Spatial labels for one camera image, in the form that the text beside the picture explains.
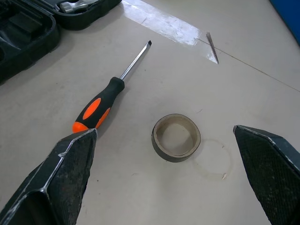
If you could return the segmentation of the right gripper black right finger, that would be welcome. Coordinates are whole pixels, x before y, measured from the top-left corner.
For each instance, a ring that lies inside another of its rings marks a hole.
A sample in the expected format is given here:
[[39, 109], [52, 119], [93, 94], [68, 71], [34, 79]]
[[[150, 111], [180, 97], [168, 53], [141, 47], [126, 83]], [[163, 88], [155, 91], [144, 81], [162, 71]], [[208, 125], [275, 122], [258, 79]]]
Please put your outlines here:
[[247, 179], [271, 225], [300, 225], [300, 153], [283, 137], [233, 128]]

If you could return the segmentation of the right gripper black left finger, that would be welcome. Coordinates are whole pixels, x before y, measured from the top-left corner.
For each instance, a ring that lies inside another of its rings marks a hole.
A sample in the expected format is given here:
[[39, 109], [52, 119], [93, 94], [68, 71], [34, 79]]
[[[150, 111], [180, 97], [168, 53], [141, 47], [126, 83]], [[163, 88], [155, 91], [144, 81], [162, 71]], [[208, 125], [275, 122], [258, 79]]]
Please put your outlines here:
[[95, 128], [59, 140], [0, 212], [0, 225], [76, 225], [90, 177]]

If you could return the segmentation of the black orange flathead screwdriver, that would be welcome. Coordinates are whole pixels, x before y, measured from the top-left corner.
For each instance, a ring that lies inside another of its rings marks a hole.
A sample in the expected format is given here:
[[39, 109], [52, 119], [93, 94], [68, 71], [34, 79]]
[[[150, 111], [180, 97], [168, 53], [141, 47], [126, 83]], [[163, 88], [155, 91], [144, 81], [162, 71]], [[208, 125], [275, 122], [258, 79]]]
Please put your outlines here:
[[72, 125], [73, 133], [98, 128], [103, 123], [109, 114], [116, 97], [125, 88], [125, 78], [133, 70], [134, 66], [144, 56], [151, 45], [152, 42], [148, 41], [124, 73], [120, 77], [112, 77], [108, 85], [84, 107]]

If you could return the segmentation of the black tool case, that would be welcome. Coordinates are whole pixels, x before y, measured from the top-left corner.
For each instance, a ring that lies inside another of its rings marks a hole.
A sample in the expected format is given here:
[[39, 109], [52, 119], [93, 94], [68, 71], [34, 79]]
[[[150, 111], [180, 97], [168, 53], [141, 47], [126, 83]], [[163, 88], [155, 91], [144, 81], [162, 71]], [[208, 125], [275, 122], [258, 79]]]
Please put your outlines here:
[[122, 0], [90, 0], [86, 9], [64, 13], [66, 1], [78, 0], [0, 0], [0, 85], [55, 49], [59, 27], [83, 30]]

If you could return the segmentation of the dark tape roll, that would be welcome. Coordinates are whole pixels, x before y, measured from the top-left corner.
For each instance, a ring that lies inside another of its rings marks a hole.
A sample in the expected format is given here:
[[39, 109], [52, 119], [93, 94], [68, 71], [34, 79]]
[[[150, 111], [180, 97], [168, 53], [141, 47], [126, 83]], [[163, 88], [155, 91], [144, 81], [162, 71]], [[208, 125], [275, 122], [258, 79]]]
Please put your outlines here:
[[[158, 136], [162, 134], [163, 131], [165, 131], [167, 127], [172, 123], [183, 126], [190, 133], [192, 139], [192, 148], [186, 150], [182, 154], [177, 155], [170, 152], [165, 147], [163, 147], [158, 138]], [[178, 163], [187, 160], [198, 149], [201, 143], [201, 134], [197, 125], [189, 117], [174, 113], [166, 115], [156, 122], [155, 126], [152, 129], [151, 142], [153, 149], [162, 159], [172, 163]]]

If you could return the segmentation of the blue padded case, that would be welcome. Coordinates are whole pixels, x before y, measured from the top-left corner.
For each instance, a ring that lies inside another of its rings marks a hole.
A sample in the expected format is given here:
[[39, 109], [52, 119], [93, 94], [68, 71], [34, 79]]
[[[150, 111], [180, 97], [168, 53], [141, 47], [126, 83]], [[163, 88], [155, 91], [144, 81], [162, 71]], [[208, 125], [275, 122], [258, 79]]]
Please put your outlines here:
[[269, 0], [300, 47], [300, 0]]

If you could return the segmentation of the silver claw hammer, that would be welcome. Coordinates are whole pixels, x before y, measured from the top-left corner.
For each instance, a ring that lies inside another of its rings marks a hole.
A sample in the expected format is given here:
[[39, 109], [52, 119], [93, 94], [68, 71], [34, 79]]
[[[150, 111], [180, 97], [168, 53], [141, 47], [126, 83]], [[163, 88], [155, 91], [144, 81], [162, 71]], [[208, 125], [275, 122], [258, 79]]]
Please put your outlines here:
[[78, 0], [76, 2], [63, 2], [60, 4], [60, 9], [64, 13], [72, 13], [80, 9], [86, 9], [90, 4], [90, 0]]

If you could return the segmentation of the clear tape strip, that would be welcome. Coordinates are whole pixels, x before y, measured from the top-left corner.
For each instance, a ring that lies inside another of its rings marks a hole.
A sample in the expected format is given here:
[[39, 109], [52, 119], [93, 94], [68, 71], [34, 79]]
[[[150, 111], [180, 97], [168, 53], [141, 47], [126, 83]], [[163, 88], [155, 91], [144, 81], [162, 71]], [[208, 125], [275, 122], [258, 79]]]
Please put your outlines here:
[[122, 0], [120, 7], [128, 19], [218, 63], [205, 31], [141, 0]]

